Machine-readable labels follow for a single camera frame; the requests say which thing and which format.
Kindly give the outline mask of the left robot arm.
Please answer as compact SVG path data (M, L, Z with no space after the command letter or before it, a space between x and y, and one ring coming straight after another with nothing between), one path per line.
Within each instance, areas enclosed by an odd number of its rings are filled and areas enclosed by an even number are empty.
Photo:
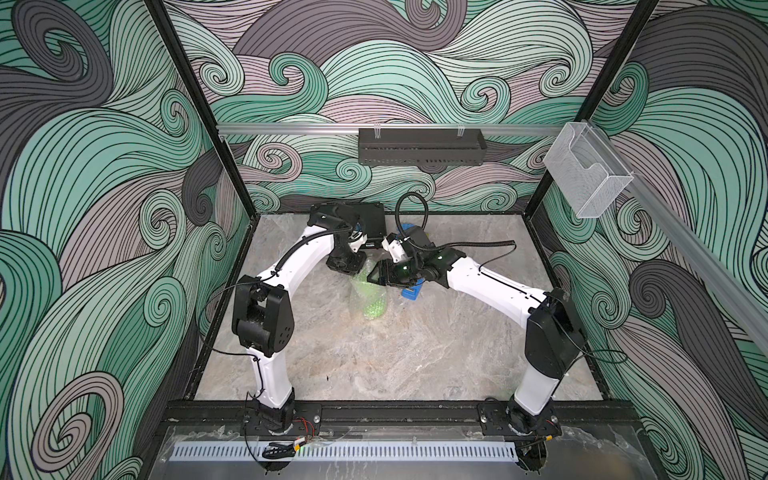
M322 260L334 271L359 273L366 262L361 250L366 241L357 207L323 203L311 209L300 237L275 263L255 277L238 280L232 330L251 359L255 410L269 430L283 432L293 423L295 389L284 354L295 328L292 296Z

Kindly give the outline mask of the clear bubble wrap sheet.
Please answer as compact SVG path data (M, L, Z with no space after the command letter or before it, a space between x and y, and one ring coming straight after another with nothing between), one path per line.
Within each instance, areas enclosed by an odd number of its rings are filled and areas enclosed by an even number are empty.
M388 308L387 289L368 281L368 275L376 269L376 264L374 259L368 258L362 269L351 279L350 309L365 320L382 317Z

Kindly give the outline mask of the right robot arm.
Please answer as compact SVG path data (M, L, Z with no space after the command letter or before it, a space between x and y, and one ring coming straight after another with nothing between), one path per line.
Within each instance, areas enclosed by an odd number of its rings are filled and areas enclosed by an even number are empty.
M526 369L507 403L509 423L520 434L544 435L553 429L553 395L586 343L583 322L567 292L526 286L455 248L404 248L395 239L383 246L387 256L373 267L368 282L398 288L435 282L483 302L523 329Z

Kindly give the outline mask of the green plastic wine glass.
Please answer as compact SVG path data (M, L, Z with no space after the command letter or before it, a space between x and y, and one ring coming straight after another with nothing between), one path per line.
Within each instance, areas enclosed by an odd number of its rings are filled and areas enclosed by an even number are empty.
M368 283L365 275L355 276L352 285L364 319L374 320L386 313L388 297L384 286Z

